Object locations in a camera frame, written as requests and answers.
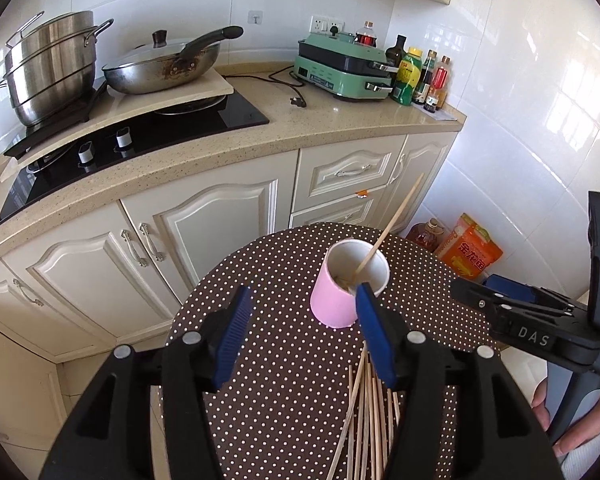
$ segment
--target screw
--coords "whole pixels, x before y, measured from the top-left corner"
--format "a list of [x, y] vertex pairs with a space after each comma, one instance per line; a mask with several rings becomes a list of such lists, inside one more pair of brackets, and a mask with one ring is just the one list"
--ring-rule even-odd
[[195, 345], [202, 340], [202, 336], [198, 332], [187, 332], [182, 336], [182, 341], [185, 345]]
[[493, 351], [493, 348], [487, 345], [480, 345], [477, 349], [478, 355], [483, 359], [491, 359], [496, 352]]
[[427, 337], [417, 330], [412, 330], [407, 334], [407, 340], [413, 344], [420, 345], [427, 340]]
[[113, 351], [113, 355], [118, 359], [125, 359], [131, 355], [131, 346], [129, 345], [120, 345], [116, 346]]

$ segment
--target cutting board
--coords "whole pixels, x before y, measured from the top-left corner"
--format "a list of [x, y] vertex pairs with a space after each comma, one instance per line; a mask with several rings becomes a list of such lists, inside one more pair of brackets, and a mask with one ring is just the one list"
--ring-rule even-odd
[[151, 94], [128, 95], [108, 88], [106, 94], [93, 107], [89, 121], [75, 124], [64, 132], [31, 148], [20, 160], [12, 158], [2, 172], [0, 181], [4, 182], [10, 176], [38, 160], [41, 156], [111, 124], [168, 106], [188, 103], [189, 101], [196, 101], [207, 97], [232, 94], [233, 92], [234, 87], [225, 81], [214, 69], [208, 70], [198, 79], [186, 85], [176, 86], [176, 88], [169, 88], [168, 90]]

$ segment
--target human hand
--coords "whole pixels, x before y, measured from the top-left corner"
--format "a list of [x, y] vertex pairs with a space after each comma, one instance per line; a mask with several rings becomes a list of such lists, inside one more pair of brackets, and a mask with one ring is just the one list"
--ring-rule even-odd
[[[538, 384], [534, 398], [531, 401], [531, 409], [536, 414], [542, 429], [546, 431], [549, 428], [549, 411], [544, 406], [546, 399], [546, 379]], [[554, 444], [554, 453], [556, 456], [562, 456], [573, 451], [578, 446], [588, 442], [600, 434], [600, 399], [593, 409], [583, 416], [576, 424], [567, 430], [567, 432]]]

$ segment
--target power cord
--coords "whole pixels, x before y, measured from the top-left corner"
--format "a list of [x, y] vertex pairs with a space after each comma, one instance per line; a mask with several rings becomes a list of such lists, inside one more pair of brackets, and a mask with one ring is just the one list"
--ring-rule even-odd
[[265, 83], [274, 83], [274, 84], [278, 84], [278, 85], [284, 85], [287, 86], [289, 88], [291, 88], [296, 94], [298, 94], [298, 97], [292, 97], [291, 98], [291, 104], [293, 106], [297, 106], [300, 108], [306, 108], [306, 101], [304, 100], [304, 97], [302, 97], [302, 94], [300, 93], [300, 91], [298, 90], [298, 88], [301, 88], [304, 86], [304, 82], [300, 81], [296, 75], [294, 74], [293, 70], [289, 71], [289, 77], [295, 79], [296, 81], [298, 81], [298, 84], [293, 84], [293, 83], [289, 83], [287, 81], [280, 81], [280, 79], [276, 79], [274, 76], [279, 74], [280, 72], [284, 72], [285, 70], [289, 70], [290, 68], [293, 68], [293, 65], [289, 65], [289, 66], [285, 66], [284, 68], [281, 68], [280, 70], [276, 70], [275, 72], [272, 72], [271, 74], [269, 74], [266, 78], [265, 77], [260, 77], [258, 75], [226, 75], [224, 76], [225, 79], [229, 79], [230, 77], [241, 77], [241, 78], [251, 78], [251, 79], [259, 79], [260, 81], [264, 81]]

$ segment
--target wooden skewer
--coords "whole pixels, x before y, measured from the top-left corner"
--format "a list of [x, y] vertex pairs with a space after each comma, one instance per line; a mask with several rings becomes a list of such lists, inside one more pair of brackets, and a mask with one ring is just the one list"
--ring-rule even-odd
[[[366, 371], [366, 364], [362, 368], [362, 373]], [[365, 411], [365, 377], [360, 380], [360, 393], [358, 394], [358, 428], [356, 433], [356, 453], [355, 464], [353, 466], [353, 480], [360, 480], [360, 453], [362, 452], [362, 426], [364, 425], [363, 417]]]
[[395, 425], [400, 424], [400, 401], [398, 400], [398, 393], [394, 392], [394, 410], [395, 410]]
[[369, 371], [368, 371], [368, 367], [365, 367], [365, 421], [363, 423], [363, 433], [362, 433], [362, 464], [361, 464], [361, 480], [366, 480], [366, 461], [368, 459], [368, 452], [369, 452], [369, 386], [368, 386], [368, 380], [369, 380]]
[[380, 435], [380, 406], [378, 403], [378, 388], [376, 387], [376, 378], [372, 379], [371, 390], [374, 396], [374, 437], [376, 442], [376, 478], [382, 478], [384, 460], [382, 460], [382, 437]]
[[386, 413], [389, 415], [389, 450], [394, 446], [394, 396], [391, 393], [391, 388], [386, 389]]
[[[358, 363], [358, 373], [356, 374], [356, 381], [353, 383], [353, 393], [351, 397], [355, 399], [358, 396], [358, 390], [360, 389], [360, 380], [364, 374], [361, 373], [362, 368], [365, 365], [366, 361], [366, 341], [362, 345], [362, 352], [360, 353], [360, 362]], [[342, 453], [342, 448], [344, 447], [344, 441], [347, 439], [347, 433], [349, 433], [349, 424], [353, 419], [353, 411], [356, 407], [355, 402], [351, 402], [349, 404], [349, 408], [347, 409], [347, 415], [344, 418], [344, 424], [342, 425], [342, 432], [340, 433], [340, 439], [338, 440], [338, 445], [336, 446], [336, 451], [333, 455], [333, 459], [331, 459], [331, 467], [329, 468], [329, 473], [327, 474], [326, 480], [333, 480], [333, 476], [336, 473], [336, 469], [338, 468], [338, 462], [340, 461], [340, 454]]]
[[[353, 391], [353, 370], [349, 365], [349, 406], [356, 403], [356, 399], [351, 397]], [[349, 437], [347, 447], [347, 480], [353, 480], [353, 424], [349, 424]]]
[[394, 227], [394, 224], [398, 221], [398, 218], [400, 218], [400, 215], [404, 211], [404, 208], [407, 207], [407, 204], [409, 203], [409, 200], [411, 199], [411, 196], [418, 189], [418, 187], [420, 186], [420, 181], [423, 178], [424, 178], [424, 173], [421, 173], [420, 176], [418, 177], [418, 179], [416, 180], [416, 183], [413, 184], [413, 187], [411, 188], [411, 190], [408, 193], [408, 195], [405, 197], [405, 199], [400, 204], [400, 207], [398, 208], [398, 211], [395, 212], [394, 217], [391, 218], [391, 220], [389, 221], [389, 223], [387, 224], [387, 226], [384, 228], [384, 231], [382, 231], [382, 234], [378, 238], [378, 241], [374, 244], [374, 246], [371, 248], [371, 250], [369, 251], [369, 253], [365, 256], [365, 258], [360, 262], [358, 268], [355, 270], [355, 272], [353, 273], [351, 279], [349, 280], [353, 285], [356, 284], [356, 280], [358, 278], [358, 275], [360, 274], [360, 272], [362, 272], [362, 269], [365, 268], [366, 264], [369, 263], [369, 261], [374, 256], [374, 254], [376, 254], [376, 251], [378, 250], [378, 247], [380, 247], [380, 245], [382, 244], [382, 242], [384, 242], [384, 239], [389, 234], [389, 231], [391, 231], [391, 229]]
[[381, 451], [382, 451], [382, 471], [386, 467], [387, 453], [386, 453], [386, 424], [384, 418], [384, 394], [382, 393], [382, 381], [376, 378], [378, 384], [378, 407], [380, 408], [380, 414], [378, 420], [380, 421], [380, 437], [381, 437]]
[[377, 478], [376, 469], [376, 425], [374, 420], [376, 419], [376, 413], [374, 411], [374, 388], [372, 387], [374, 380], [373, 368], [371, 363], [366, 365], [366, 392], [368, 408], [369, 408], [369, 440], [370, 440], [370, 453], [371, 453], [371, 480], [379, 480]]

